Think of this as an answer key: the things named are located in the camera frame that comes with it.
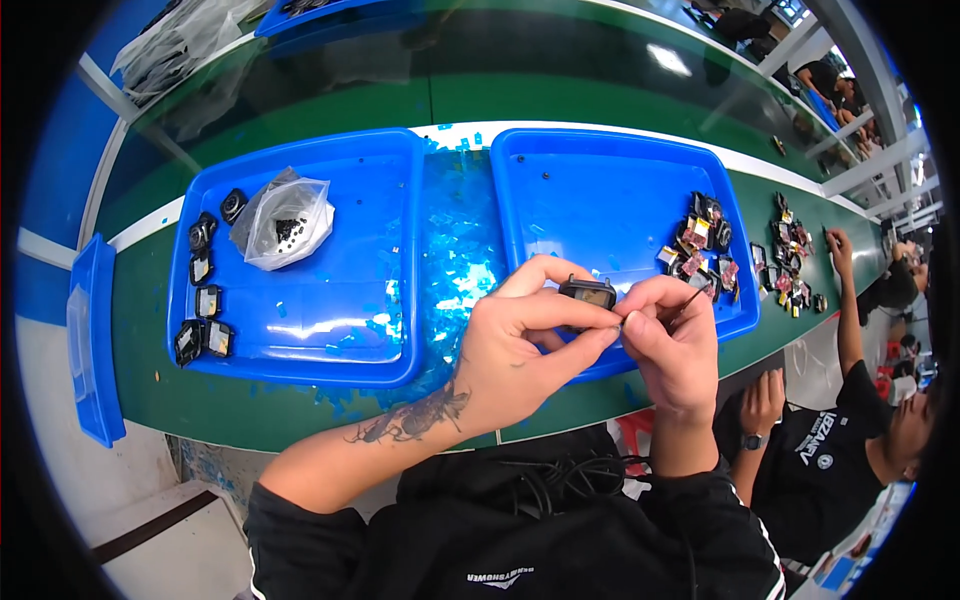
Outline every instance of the green workbench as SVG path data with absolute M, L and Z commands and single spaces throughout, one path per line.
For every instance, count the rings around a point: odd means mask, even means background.
M 403 84 L 353 83 L 325 89 L 311 68 L 323 57 L 271 57 L 271 43 L 258 40 L 215 61 L 134 124 L 111 173 L 96 229 L 109 239 L 140 217 L 183 194 L 193 172 L 184 164 L 157 151 L 138 131 L 162 127 L 180 137 L 189 122 L 191 107 L 202 107 L 212 86 L 239 74 L 232 108 L 201 127 L 200 133 L 180 142 L 201 166 L 216 164 L 280 143 L 380 127 L 415 127 L 485 120 L 537 119 L 589 122 L 669 133 L 705 141 L 822 181 L 825 175 L 803 150 L 818 139 L 798 132 L 795 100 L 763 81 L 746 66 L 721 56 L 695 37 L 627 12 L 583 2 L 544 3 L 528 0 L 524 10 L 506 14 L 506 2 L 463 3 L 445 22 L 437 45 L 416 53 L 410 77 Z M 497 25 L 508 16 L 511 22 Z M 483 28 L 502 31 L 482 36 Z M 517 26 L 517 22 L 527 27 Z M 518 56 L 510 51 L 517 31 L 553 28 L 596 44 L 588 48 L 586 62 L 626 60 L 630 73 L 599 69 L 586 75 L 589 65 L 577 64 L 561 47 L 563 35 L 544 39 L 544 47 L 561 54 L 558 61 L 534 60 L 519 69 L 508 68 Z M 611 31 L 621 39 L 607 48 Z M 691 77 L 676 82 L 639 65 L 649 57 L 645 46 L 654 40 L 673 49 L 690 66 Z M 469 61 L 470 44 L 484 44 L 483 56 Z M 709 68 L 717 64 L 729 71 L 718 83 Z M 751 93 L 705 127 L 719 103 L 743 85 Z M 788 148 L 780 156 L 770 144 L 778 135 Z M 823 198 L 774 183 L 768 179 L 730 171 L 733 188 L 752 241 L 771 245 L 769 221 L 774 217 L 772 198 L 783 192 L 797 217 L 814 232 L 817 253 L 804 265 L 803 277 L 815 293 L 824 294 L 831 306 L 839 305 L 821 224 L 845 228 L 857 248 L 854 276 L 864 289 L 882 271 L 879 231 L 876 226 Z M 213 444 L 280 451 L 312 433 L 382 413 L 373 396 L 357 393 L 348 403 L 347 416 L 335 418 L 335 407 L 318 401 L 306 386 L 283 386 L 236 379 L 190 370 L 181 371 L 166 351 L 165 320 L 167 277 L 174 227 L 164 228 L 117 255 L 112 304 L 114 370 L 124 418 L 171 434 Z M 747 335 L 720 347 L 719 369 L 726 376 L 743 369 L 821 323 L 827 314 L 803 312 L 791 318 L 776 302 L 763 303 L 760 325 Z M 510 442 L 602 421 L 648 405 L 637 372 L 601 381 L 568 386 L 550 397 L 544 407 L 524 423 L 500 432 Z M 466 447 L 495 444 L 494 435 Z

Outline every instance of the hand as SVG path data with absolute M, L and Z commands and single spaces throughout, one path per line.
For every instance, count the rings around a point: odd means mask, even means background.
M 457 423 L 468 435 L 533 415 L 619 337 L 621 320 L 613 312 L 543 287 L 571 273 L 595 280 L 583 267 L 537 254 L 473 307 L 453 375 L 454 395 L 464 403 Z M 564 344 L 551 330 L 564 324 L 590 330 Z M 553 351 L 541 355 L 535 341 Z
M 672 319 L 696 288 L 669 276 L 634 284 L 613 312 L 626 317 L 623 347 L 636 360 L 658 410 L 693 412 L 712 420 L 717 394 L 717 334 L 713 305 L 697 294 L 675 323 L 673 337 L 657 320 Z
M 853 244 L 840 228 L 827 229 L 827 245 L 833 254 L 833 268 L 840 276 L 853 275 Z
M 747 388 L 740 409 L 740 425 L 747 435 L 770 435 L 783 415 L 783 369 L 767 371 Z

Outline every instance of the black t-shirt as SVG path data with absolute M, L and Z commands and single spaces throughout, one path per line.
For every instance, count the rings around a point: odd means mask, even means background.
M 892 416 L 862 360 L 844 378 L 835 409 L 786 412 L 751 503 L 782 556 L 815 563 L 863 520 L 884 488 L 865 444 L 887 431 Z
M 904 309 L 914 300 L 920 291 L 917 289 L 917 280 L 910 273 L 910 263 L 906 256 L 900 260 L 895 260 L 890 264 L 890 276 L 883 281 L 882 294 L 880 295 L 880 306 L 887 308 Z
M 804 69 L 809 69 L 810 80 L 821 94 L 830 98 L 836 108 L 843 106 L 843 94 L 834 89 L 837 85 L 837 77 L 839 76 L 836 69 L 821 60 L 808 62 L 797 69 L 796 73 L 800 73 Z
M 780 559 L 719 472 L 647 478 L 543 519 L 455 497 L 317 515 L 254 484 L 252 588 L 298 598 L 782 598 Z

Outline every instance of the fingernail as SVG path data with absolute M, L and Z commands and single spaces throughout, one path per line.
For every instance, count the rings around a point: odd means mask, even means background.
M 618 337 L 620 337 L 620 325 L 614 325 L 604 329 L 603 341 L 607 344 L 612 344 Z
M 623 321 L 624 331 L 630 331 L 634 334 L 640 334 L 643 332 L 644 321 L 639 319 L 640 311 L 632 310 L 630 314 L 627 315 L 627 318 Z

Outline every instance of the wristwatch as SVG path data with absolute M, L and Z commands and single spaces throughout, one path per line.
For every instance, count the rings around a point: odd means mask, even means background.
M 748 433 L 740 438 L 740 445 L 744 450 L 760 450 L 770 440 L 769 435 L 761 436 L 758 433 Z

